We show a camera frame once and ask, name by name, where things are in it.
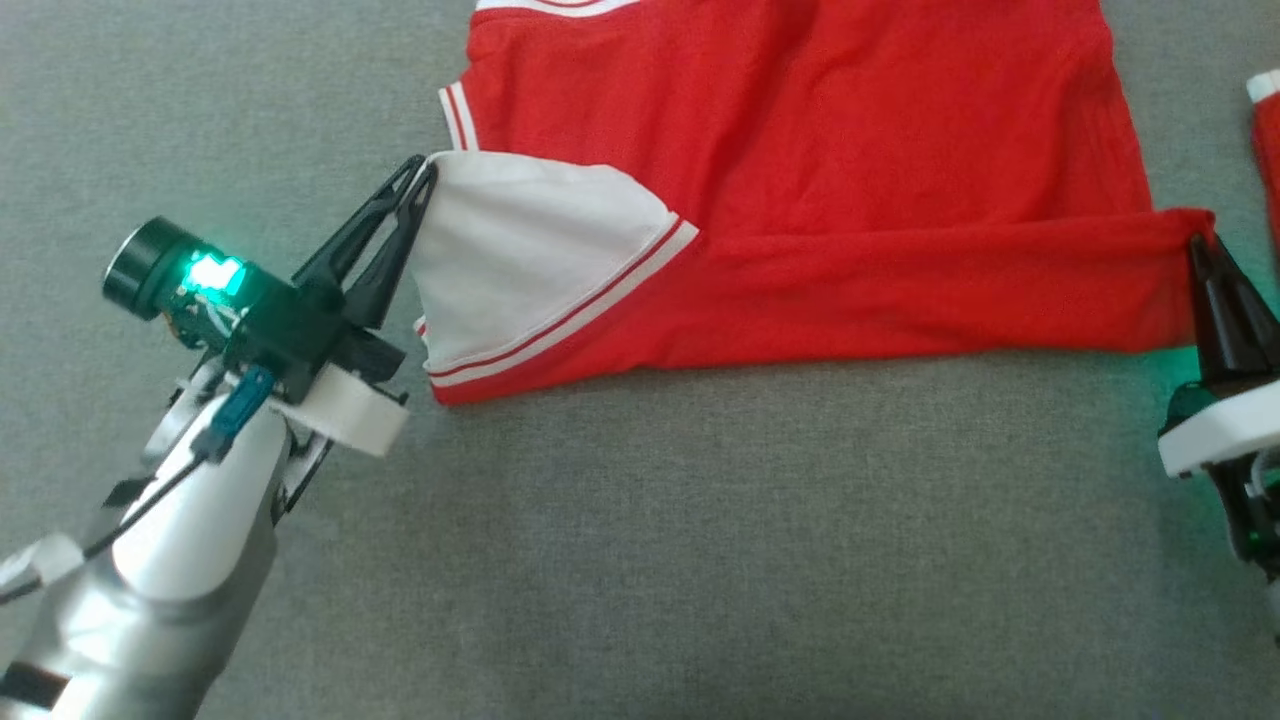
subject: gray fabric surface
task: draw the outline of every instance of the gray fabric surface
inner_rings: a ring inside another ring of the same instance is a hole
[[[1161,205],[1275,297],[1274,0],[1112,0]],[[467,0],[0,4],[0,548],[79,529],[192,357],[99,296],[164,213],[287,270],[447,133]],[[1270,717],[1261,578],[1153,433],[1187,352],[637,373],[334,454],[202,717]],[[0,614],[0,657],[33,618]]]

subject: white stripe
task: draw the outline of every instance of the white stripe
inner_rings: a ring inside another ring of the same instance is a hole
[[[535,342],[531,342],[520,352],[516,352],[515,355],[511,355],[508,357],[503,357],[497,363],[489,363],[485,365],[477,365],[475,368],[467,368],[466,370],[460,370],[457,373],[444,377],[433,377],[431,383],[438,387],[449,387],[458,383],[475,380],[479,378],[486,378],[489,375],[497,375],[498,373],[504,373],[515,368],[516,365],[520,365],[521,363],[526,363],[536,357],[538,355],[553,347],[556,343],[568,338],[577,331],[586,327],[591,320],[595,320],[596,318],[603,315],[604,311],[608,310],[609,307],[617,305],[622,299],[630,295],[631,291],[640,287],[643,282],[652,278],[654,274],[658,273],[658,270],[664,268],[667,263],[669,263],[672,259],[680,255],[680,252],[684,249],[689,247],[689,243],[692,242],[695,237],[698,237],[698,228],[694,227],[692,223],[680,220],[680,225],[676,229],[676,232],[667,238],[667,242],[657,252],[654,252],[644,263],[634,268],[630,274],[627,274],[621,282],[618,282],[618,284],[609,288],[608,292],[605,292],[600,297],[596,297],[595,301],[593,301],[590,305],[579,309],[573,315],[570,316],[567,322],[557,327],[554,331],[544,334]],[[650,247],[652,246],[645,247],[644,251],[648,252]],[[614,279],[617,278],[609,278],[609,282],[613,282]],[[442,369],[430,368],[430,364],[431,361],[428,360],[428,370],[430,372],[436,372],[436,373],[447,372]]]
[[[561,4],[544,3],[543,0],[480,0],[476,3],[476,12],[493,10],[495,8],[522,8],[525,10],[539,10],[541,13],[563,15],[566,18],[590,18],[593,15],[611,13],[618,8],[639,1],[640,0],[596,0],[595,3],[573,5],[571,4],[572,0],[559,0]]]
[[[476,123],[471,119],[471,106],[467,105],[467,94],[462,91],[462,81],[449,87],[453,88],[453,100],[458,104],[458,115],[462,118],[462,137],[467,140],[467,150],[480,150],[480,141],[476,138]]]
[[[449,141],[454,150],[462,150],[462,141],[458,138],[458,126],[453,122],[453,106],[449,105],[449,94],[440,88],[440,108],[444,109],[444,124],[449,126]]]

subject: red stripe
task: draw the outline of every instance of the red stripe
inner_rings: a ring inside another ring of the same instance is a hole
[[[449,370],[444,370],[444,372],[440,372],[440,373],[428,373],[428,374],[431,375],[433,378],[447,378],[447,377],[449,377],[449,375],[452,375],[454,373],[461,373],[462,370],[470,370],[471,368],[480,368],[483,365],[492,365],[493,363],[499,363],[502,360],[506,360],[507,357],[511,357],[512,355],[516,355],[517,352],[524,351],[530,345],[538,342],[539,340],[547,337],[549,333],[554,332],[557,328],[564,325],[564,323],[567,323],[571,319],[573,319],[575,315],[577,315],[584,309],[586,309],[589,305],[591,305],[593,302],[595,302],[596,300],[599,300],[602,296],[604,296],[605,293],[608,293],[611,290],[613,290],[614,287],[617,287],[618,283],[621,283],[622,281],[625,281],[631,273],[634,273],[636,270],[636,268],[639,268],[640,265],[643,265],[646,260],[649,260],[649,258],[653,258],[653,255],[655,252],[658,252],[658,250],[662,250],[662,246],[666,245],[667,241],[671,240],[671,237],[673,234],[676,234],[676,231],[678,231],[680,227],[684,225],[684,224],[685,224],[684,220],[681,220],[681,219],[677,218],[676,222],[671,225],[671,229],[667,231],[667,234],[662,236],[662,240],[659,240],[658,242],[655,242],[653,245],[653,247],[649,249],[648,252],[645,252],[644,255],[641,255],[640,258],[637,258],[634,263],[631,263],[631,265],[627,266],[627,269],[621,275],[613,278],[613,282],[611,282],[609,284],[607,284],[603,288],[600,288],[591,297],[588,297],[581,305],[579,305],[577,307],[575,307],[571,313],[568,313],[567,315],[564,315],[563,318],[561,318],[559,320],[557,320],[553,325],[550,325],[549,328],[544,329],[543,332],[535,334],[534,337],[526,340],[525,342],[522,342],[518,346],[508,350],[507,352],[503,352],[502,355],[498,355],[497,357],[488,357],[485,360],[476,360],[475,363],[467,363],[465,365],[458,365],[457,368],[452,368]]]
[[[453,86],[445,87],[444,92],[449,96],[449,109],[453,110],[453,124],[458,128],[458,143],[461,145],[458,149],[467,150],[467,131],[462,127],[462,115],[458,114],[458,101],[453,97]]]

